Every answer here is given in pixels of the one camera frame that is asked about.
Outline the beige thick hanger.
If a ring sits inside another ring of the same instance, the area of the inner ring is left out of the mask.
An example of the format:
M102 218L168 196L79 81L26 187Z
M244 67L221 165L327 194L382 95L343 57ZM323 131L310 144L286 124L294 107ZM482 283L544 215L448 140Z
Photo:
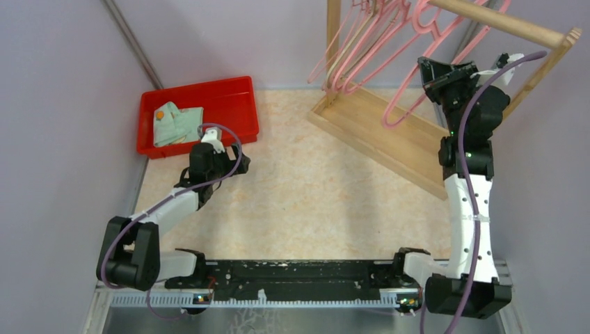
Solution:
M362 24L360 32L345 49L346 53L336 65L335 72L329 81L330 86L324 87L325 91L336 90L339 81L349 76L386 31L397 23L399 9L394 1L372 1L372 5L374 13L368 19L368 23Z

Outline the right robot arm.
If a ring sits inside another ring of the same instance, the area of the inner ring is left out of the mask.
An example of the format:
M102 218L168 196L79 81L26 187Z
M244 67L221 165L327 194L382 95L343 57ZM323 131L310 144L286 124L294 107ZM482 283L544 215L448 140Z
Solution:
M448 135L438 151L442 179L450 205L452 253L446 266L429 252L400 248L394 255L392 279L401 287L417 283L426 308L434 314L487 319L511 302L508 285L501 284L491 251L489 197L493 184L491 136L511 99L499 87L485 85L493 75L507 84L502 69L519 59L501 54L487 71L473 62L452 65L430 58L417 61L423 89L441 107Z

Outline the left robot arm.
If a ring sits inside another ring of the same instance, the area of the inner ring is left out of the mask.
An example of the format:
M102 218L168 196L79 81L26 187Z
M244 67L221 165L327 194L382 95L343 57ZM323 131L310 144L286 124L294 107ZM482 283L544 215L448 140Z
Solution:
M114 216L106 224L96 276L111 289L132 288L146 292L161 280L182 278L192 288L202 287L209 277L205 256L177 248L163 252L160 238L176 224L197 212L212 197L213 186L248 172L250 158L240 143L217 150L211 143L197 143L189 165L163 200L129 217Z

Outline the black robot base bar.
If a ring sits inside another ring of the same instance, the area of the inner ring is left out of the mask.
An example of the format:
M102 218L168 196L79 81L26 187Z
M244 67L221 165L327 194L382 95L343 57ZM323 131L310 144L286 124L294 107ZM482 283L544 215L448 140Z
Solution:
M199 289L196 305L227 308L368 308L415 315L423 291L392 260L208 260L167 289Z

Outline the wooden hanger rack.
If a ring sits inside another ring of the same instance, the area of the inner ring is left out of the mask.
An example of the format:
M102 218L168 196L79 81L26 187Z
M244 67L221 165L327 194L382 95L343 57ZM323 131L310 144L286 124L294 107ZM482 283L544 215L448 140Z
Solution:
M579 28L564 34L469 1L432 1L431 5L550 50L543 64L513 97L504 112L505 118L519 107L582 35ZM439 141L446 130L397 106L393 106L391 112L404 117L404 121L394 129L387 129L381 124L382 113L387 109L384 99L359 88L342 97L326 93L309 112L308 120L425 191L446 199L438 165Z

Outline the green folded cloth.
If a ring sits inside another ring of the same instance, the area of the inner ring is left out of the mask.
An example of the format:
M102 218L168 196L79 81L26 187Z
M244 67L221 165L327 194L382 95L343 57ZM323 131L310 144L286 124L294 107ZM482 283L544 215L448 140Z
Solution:
M154 147L199 141L203 112L201 106L179 109L173 102L161 105L153 116Z

